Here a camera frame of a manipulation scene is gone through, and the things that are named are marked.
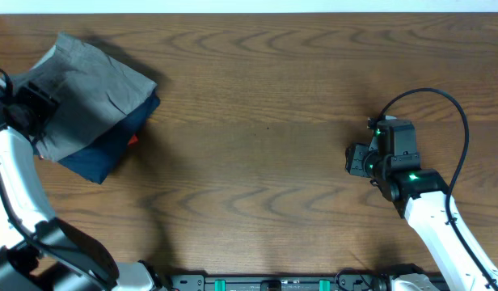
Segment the grey shorts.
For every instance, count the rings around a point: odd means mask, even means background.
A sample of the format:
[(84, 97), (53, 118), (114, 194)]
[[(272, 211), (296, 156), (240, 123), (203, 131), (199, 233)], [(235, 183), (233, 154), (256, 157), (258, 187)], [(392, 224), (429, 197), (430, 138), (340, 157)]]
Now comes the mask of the grey shorts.
[(11, 77), (14, 91), (32, 83), (58, 102), (36, 143), (57, 162), (90, 145), (144, 103), (156, 87), (145, 75), (76, 37), (59, 33), (27, 72)]

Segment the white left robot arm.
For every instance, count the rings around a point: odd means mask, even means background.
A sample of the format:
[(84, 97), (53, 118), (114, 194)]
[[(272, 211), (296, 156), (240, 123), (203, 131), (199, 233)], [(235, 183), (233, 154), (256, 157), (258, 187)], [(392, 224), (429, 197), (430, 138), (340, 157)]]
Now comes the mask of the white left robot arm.
[(143, 261), (117, 263), (96, 239), (57, 217), (30, 141), (15, 128), (0, 85), (0, 290), (160, 290)]

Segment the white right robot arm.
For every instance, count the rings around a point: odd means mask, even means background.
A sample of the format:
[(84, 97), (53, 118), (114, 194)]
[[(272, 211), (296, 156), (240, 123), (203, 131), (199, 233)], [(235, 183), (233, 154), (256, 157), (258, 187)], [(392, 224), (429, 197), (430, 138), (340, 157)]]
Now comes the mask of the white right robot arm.
[(377, 145), (346, 149), (345, 170), (369, 178), (419, 235), (450, 290), (498, 290), (498, 268), (464, 222), (449, 186), (420, 155), (393, 155)]

